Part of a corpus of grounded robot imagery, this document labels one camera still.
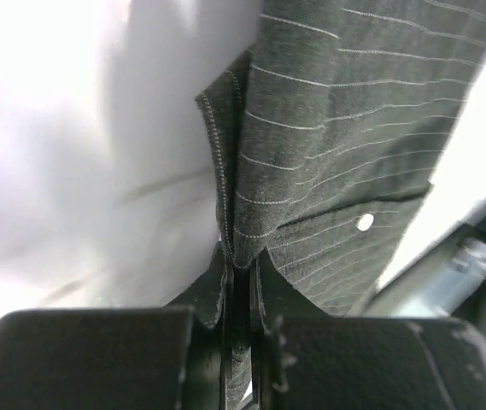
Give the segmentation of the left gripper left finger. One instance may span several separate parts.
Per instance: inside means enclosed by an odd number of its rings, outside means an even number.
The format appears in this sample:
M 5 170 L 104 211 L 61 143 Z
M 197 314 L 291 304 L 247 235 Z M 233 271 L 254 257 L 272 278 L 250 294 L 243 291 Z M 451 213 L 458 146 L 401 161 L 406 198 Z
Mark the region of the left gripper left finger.
M 217 244 L 207 270 L 167 304 L 174 320 L 175 409 L 227 409 L 232 272 Z

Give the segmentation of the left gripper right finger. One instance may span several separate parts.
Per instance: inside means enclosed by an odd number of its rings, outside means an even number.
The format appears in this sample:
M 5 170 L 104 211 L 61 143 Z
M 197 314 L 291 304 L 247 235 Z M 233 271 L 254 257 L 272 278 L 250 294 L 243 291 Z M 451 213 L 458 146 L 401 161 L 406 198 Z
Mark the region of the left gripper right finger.
M 290 409 L 297 393 L 310 396 L 306 377 L 318 367 L 313 351 L 330 316 L 277 271 L 268 252 L 249 271 L 252 402 L 259 409 Z

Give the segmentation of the dark pinstriped long sleeve shirt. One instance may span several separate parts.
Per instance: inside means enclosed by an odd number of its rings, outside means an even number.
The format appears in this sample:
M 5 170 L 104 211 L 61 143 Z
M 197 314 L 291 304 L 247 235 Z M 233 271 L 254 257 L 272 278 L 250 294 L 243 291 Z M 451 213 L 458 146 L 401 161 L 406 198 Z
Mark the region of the dark pinstriped long sleeve shirt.
M 330 316 L 290 409 L 486 409 L 486 342 L 364 311 L 486 56 L 486 1 L 266 1 L 196 99 L 231 279 L 227 409 L 252 387 L 249 271 L 269 253 Z

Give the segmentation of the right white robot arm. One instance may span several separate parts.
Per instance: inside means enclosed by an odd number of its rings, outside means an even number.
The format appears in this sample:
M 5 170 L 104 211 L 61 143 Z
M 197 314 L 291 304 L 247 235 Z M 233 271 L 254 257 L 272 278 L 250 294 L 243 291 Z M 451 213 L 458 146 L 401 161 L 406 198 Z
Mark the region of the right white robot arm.
M 471 90 L 432 184 L 368 316 L 448 316 L 486 281 L 486 74 Z

